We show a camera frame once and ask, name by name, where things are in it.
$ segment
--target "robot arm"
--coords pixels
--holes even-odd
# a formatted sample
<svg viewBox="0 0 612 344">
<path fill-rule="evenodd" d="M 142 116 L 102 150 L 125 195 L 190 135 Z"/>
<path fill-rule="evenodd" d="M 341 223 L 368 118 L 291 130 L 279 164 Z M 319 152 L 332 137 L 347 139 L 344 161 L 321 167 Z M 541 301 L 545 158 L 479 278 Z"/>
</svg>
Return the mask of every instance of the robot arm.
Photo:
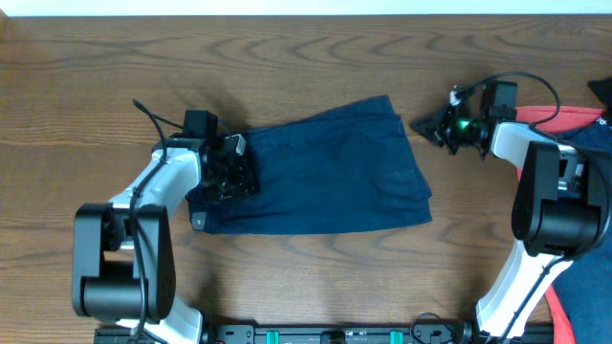
<svg viewBox="0 0 612 344">
<path fill-rule="evenodd" d="M 537 301 L 564 270 L 598 246 L 609 216 L 610 157 L 576 147 L 516 122 L 516 84 L 485 84 L 480 116 L 465 100 L 473 87 L 450 93 L 449 105 L 411 127 L 450 154 L 477 147 L 522 169 L 513 206 L 514 244 L 491 290 L 476 305 L 471 342 L 520 337 Z"/>
<path fill-rule="evenodd" d="M 207 203 L 247 197 L 258 191 L 246 142 L 240 135 L 218 138 L 217 117 L 186 112 L 182 135 L 154 147 L 151 163 L 108 204 L 85 204 L 75 218 L 73 308 L 81 316 L 136 328 L 142 310 L 136 262 L 113 261 L 104 252 L 134 249 L 138 235 L 146 285 L 144 331 L 159 342 L 206 343 L 203 315 L 175 296 L 176 276 L 169 219 L 190 192 Z M 142 183 L 138 194 L 135 188 Z M 138 197 L 132 228 L 130 203 Z"/>
</svg>

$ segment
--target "green connector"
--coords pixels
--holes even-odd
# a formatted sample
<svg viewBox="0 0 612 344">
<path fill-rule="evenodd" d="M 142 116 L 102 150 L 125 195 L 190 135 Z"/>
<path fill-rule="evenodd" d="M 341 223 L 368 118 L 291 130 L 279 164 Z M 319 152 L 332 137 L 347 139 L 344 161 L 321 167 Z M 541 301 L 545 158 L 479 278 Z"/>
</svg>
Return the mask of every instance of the green connector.
<svg viewBox="0 0 612 344">
<path fill-rule="evenodd" d="M 278 331 L 266 332 L 266 344 L 280 344 L 280 334 Z"/>
<path fill-rule="evenodd" d="M 404 344 L 404 333 L 391 331 L 391 344 Z"/>
</svg>

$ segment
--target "blue shorts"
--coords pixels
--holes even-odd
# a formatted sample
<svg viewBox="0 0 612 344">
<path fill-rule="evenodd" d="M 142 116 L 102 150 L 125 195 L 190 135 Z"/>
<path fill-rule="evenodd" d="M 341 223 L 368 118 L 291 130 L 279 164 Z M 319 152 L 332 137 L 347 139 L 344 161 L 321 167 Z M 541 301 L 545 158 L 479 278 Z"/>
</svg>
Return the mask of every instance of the blue shorts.
<svg viewBox="0 0 612 344">
<path fill-rule="evenodd" d="M 431 191 L 389 97 L 243 134 L 260 192 L 206 206 L 204 231 L 323 234 L 431 221 Z"/>
</svg>

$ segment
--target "folded cloth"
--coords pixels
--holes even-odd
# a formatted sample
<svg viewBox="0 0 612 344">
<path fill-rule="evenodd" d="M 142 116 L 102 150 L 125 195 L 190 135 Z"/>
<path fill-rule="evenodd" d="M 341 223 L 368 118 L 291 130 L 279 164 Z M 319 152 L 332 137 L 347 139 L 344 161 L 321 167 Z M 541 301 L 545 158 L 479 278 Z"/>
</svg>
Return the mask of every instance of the folded cloth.
<svg viewBox="0 0 612 344">
<path fill-rule="evenodd" d="M 550 116 L 555 107 L 526 106 L 517 110 L 517 120 L 535 121 L 547 117 L 547 113 Z M 578 145 L 612 153 L 612 129 L 605 117 L 602 109 L 562 107 L 555 119 L 538 128 Z M 574 327 L 576 341 L 579 344 L 609 343 L 612 338 L 609 312 L 612 309 L 612 239 L 607 238 L 600 247 L 576 261 L 555 280 L 553 287 Z M 551 297 L 552 294 L 551 290 L 546 293 L 551 311 L 553 316 L 562 319 L 561 310 L 555 307 L 558 301 Z M 565 322 L 555 322 L 556 344 L 571 340 L 571 333 L 572 329 Z"/>
<path fill-rule="evenodd" d="M 387 96 L 243 135 L 260 192 L 190 205 L 190 213 L 208 213 L 208 233 L 343 233 L 431 221 L 431 191 Z"/>
</svg>

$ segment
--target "denim fabric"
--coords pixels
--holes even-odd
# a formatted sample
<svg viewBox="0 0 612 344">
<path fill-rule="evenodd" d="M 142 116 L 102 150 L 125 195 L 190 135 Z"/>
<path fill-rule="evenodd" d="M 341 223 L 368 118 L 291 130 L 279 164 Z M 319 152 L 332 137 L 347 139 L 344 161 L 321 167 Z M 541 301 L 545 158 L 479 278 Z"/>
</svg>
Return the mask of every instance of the denim fabric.
<svg viewBox="0 0 612 344">
<path fill-rule="evenodd" d="M 244 136 L 261 190 L 208 205 L 208 233 L 343 233 L 431 221 L 431 191 L 389 97 Z"/>
<path fill-rule="evenodd" d="M 604 119 L 559 135 L 578 145 L 612 154 L 612 128 Z M 563 272 L 553 283 L 579 344 L 612 342 L 612 239 Z"/>
</svg>

